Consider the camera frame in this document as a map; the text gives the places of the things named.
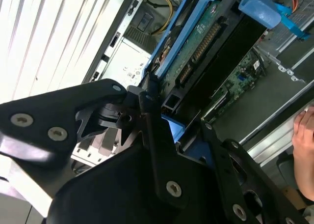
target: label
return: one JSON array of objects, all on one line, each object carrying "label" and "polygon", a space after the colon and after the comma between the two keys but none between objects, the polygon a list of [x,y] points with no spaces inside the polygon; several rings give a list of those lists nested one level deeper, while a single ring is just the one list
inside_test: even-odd
[{"label": "label", "polygon": [[260,66],[260,61],[259,60],[257,60],[254,64],[253,64],[253,66],[254,66],[254,69],[255,70],[257,70],[258,69],[258,67]]}]

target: yellow cable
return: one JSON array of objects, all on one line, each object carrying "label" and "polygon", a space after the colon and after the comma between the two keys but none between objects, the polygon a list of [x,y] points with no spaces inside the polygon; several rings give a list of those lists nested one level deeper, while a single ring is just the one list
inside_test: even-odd
[{"label": "yellow cable", "polygon": [[170,0],[164,0],[164,1],[166,1],[169,5],[170,14],[169,14],[169,17],[168,17],[167,21],[165,22],[165,24],[161,27],[161,29],[158,32],[154,33],[153,36],[158,35],[167,27],[167,25],[170,23],[170,20],[171,20],[172,14],[173,14],[173,7],[172,7],[171,1]]}]

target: gray floor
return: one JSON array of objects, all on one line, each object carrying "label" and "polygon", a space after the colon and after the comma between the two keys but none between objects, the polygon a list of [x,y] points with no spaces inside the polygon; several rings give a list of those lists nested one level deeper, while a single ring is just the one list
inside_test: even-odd
[{"label": "gray floor", "polygon": [[34,208],[30,210],[31,205],[26,201],[0,194],[0,204],[2,224],[41,224],[43,220]]},{"label": "gray floor", "polygon": [[304,86],[305,83],[293,82],[288,74],[270,64],[267,76],[215,121],[219,138],[241,141]]}]

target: sticker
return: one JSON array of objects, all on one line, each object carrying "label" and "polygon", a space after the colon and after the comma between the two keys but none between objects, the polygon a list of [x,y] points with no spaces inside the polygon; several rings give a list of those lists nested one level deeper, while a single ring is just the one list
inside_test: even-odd
[{"label": "sticker", "polygon": [[257,68],[260,66],[260,61],[257,60],[257,61],[253,64],[253,66],[254,66],[254,69],[257,70]]},{"label": "sticker", "polygon": [[204,25],[198,25],[197,26],[197,31],[199,34],[202,34],[202,32],[204,31],[205,26]]}]

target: motherboard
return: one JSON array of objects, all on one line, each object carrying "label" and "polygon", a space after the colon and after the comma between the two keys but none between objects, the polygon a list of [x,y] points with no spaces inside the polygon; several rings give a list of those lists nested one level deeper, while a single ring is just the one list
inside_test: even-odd
[{"label": "motherboard", "polygon": [[250,50],[213,95],[203,120],[213,123],[245,92],[253,89],[258,79],[265,75],[262,59],[256,51]]}]

